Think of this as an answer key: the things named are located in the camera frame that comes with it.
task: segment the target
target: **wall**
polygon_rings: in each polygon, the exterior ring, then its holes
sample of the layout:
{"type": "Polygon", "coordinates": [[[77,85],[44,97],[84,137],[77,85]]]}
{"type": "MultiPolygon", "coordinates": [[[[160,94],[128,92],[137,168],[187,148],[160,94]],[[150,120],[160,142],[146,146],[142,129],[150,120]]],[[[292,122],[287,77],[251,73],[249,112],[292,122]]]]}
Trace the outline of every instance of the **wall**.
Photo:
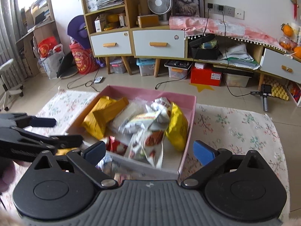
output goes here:
{"type": "MultiPolygon", "coordinates": [[[[282,36],[281,25],[293,21],[293,5],[290,0],[205,0],[205,11],[208,11],[207,3],[243,9],[245,20],[228,16],[225,16],[225,20],[252,25],[278,39],[282,36]]],[[[222,16],[216,14],[211,17],[222,19],[222,16]]]]}
{"type": "MultiPolygon", "coordinates": [[[[282,36],[282,23],[293,21],[293,6],[290,0],[205,0],[207,3],[228,5],[245,11],[245,20],[226,16],[226,21],[243,22],[265,31],[267,34],[280,38],[282,36]]],[[[67,26],[70,20],[83,14],[80,0],[52,0],[53,12],[64,45],[64,51],[69,51],[70,38],[67,35],[67,26]]],[[[212,18],[221,19],[220,15],[212,18]]]]}
{"type": "Polygon", "coordinates": [[[82,15],[81,0],[51,0],[53,14],[64,52],[70,52],[70,36],[67,35],[68,24],[75,16],[82,15]]]}

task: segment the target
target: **hand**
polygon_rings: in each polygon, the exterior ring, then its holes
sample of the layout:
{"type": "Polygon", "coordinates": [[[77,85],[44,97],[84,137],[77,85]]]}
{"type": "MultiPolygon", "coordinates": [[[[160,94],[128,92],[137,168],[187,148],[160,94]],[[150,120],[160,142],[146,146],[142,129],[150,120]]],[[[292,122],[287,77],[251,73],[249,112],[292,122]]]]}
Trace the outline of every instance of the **hand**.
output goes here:
{"type": "MultiPolygon", "coordinates": [[[[23,161],[15,161],[20,166],[26,166],[23,161]]],[[[0,192],[8,190],[9,185],[16,176],[15,163],[13,160],[0,157],[0,192]]]]}

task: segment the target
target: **cat picture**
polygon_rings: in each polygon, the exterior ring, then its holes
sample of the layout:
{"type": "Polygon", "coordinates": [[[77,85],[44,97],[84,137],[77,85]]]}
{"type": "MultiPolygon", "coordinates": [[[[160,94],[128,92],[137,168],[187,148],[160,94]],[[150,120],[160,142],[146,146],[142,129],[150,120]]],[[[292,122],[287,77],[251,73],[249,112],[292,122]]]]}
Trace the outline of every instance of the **cat picture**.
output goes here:
{"type": "Polygon", "coordinates": [[[173,0],[173,16],[204,17],[203,0],[173,0]]]}

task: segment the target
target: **star sticker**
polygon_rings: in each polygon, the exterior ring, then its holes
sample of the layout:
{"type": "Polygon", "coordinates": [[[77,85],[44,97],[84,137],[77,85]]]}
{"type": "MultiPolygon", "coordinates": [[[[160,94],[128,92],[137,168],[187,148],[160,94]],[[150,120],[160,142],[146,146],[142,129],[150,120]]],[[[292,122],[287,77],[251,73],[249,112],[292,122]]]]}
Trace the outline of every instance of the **star sticker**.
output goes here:
{"type": "Polygon", "coordinates": [[[152,182],[150,182],[150,183],[147,183],[146,186],[147,186],[148,188],[151,188],[151,187],[153,187],[153,186],[155,186],[155,185],[154,185],[152,182]]]}
{"type": "Polygon", "coordinates": [[[202,85],[202,84],[194,84],[194,83],[189,83],[189,85],[195,86],[198,89],[198,92],[203,91],[204,89],[208,89],[208,90],[212,90],[214,91],[214,89],[211,86],[208,85],[202,85]]]}

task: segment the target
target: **white bag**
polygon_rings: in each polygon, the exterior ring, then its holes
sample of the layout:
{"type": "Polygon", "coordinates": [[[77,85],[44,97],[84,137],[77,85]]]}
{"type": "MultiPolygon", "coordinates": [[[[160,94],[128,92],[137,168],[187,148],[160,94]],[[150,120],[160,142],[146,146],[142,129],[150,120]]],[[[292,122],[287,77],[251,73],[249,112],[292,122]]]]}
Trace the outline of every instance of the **white bag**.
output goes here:
{"type": "Polygon", "coordinates": [[[56,45],[52,52],[49,52],[51,54],[47,58],[41,58],[41,61],[43,63],[44,69],[49,77],[50,80],[57,78],[57,72],[61,64],[61,59],[65,56],[63,51],[63,45],[59,44],[56,45]],[[61,48],[60,52],[56,52],[55,49],[61,48]]]}

